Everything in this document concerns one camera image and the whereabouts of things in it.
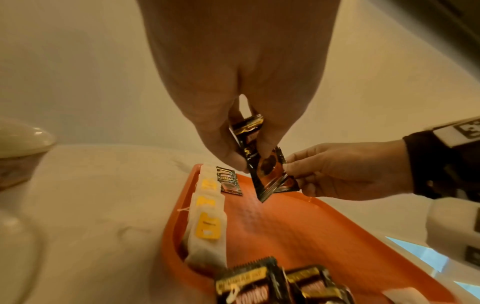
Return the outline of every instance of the sleeve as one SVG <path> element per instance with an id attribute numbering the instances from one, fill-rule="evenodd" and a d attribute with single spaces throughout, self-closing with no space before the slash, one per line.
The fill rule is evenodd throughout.
<path id="1" fill-rule="evenodd" d="M 448 181 L 444 168 L 455 158 L 455 151 L 447 147 L 433 131 L 423 131 L 405 136 L 413 192 L 432 199 L 442 197 L 433 189 L 433 181 Z"/>

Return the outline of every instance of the plastic tray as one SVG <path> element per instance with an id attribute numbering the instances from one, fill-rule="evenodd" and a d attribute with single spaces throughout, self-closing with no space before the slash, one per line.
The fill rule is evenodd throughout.
<path id="1" fill-rule="evenodd" d="M 188 268 L 181 240 L 200 165 L 193 170 L 165 227 L 161 259 L 179 284 L 215 293 L 213 280 Z M 427 273 L 326 203 L 301 193 L 272 195 L 260 203 L 252 180 L 238 176 L 243 196 L 225 194 L 228 266 L 272 255 L 288 268 L 321 264 L 352 290 L 357 304 L 388 304 L 382 291 L 414 287 L 430 302 L 458 303 Z"/>

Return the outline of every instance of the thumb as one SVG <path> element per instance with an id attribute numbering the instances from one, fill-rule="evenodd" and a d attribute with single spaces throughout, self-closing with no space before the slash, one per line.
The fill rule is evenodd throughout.
<path id="1" fill-rule="evenodd" d="M 316 171 L 322 172 L 325 165 L 325 154 L 320 153 L 311 157 L 284 164 L 283 169 L 288 175 L 296 178 L 311 175 Z"/>
<path id="2" fill-rule="evenodd" d="M 276 125 L 269 120 L 265 120 L 256 138 L 256 149 L 260 156 L 263 158 L 269 157 L 289 128 L 289 126 Z"/>

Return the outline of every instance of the white table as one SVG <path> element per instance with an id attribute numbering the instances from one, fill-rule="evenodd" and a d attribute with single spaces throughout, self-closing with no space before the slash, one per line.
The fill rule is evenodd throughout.
<path id="1" fill-rule="evenodd" d="M 151 303 L 149 276 L 159 240 L 196 163 L 218 161 L 140 146 L 53 149 L 20 206 L 48 243 L 28 303 Z"/>

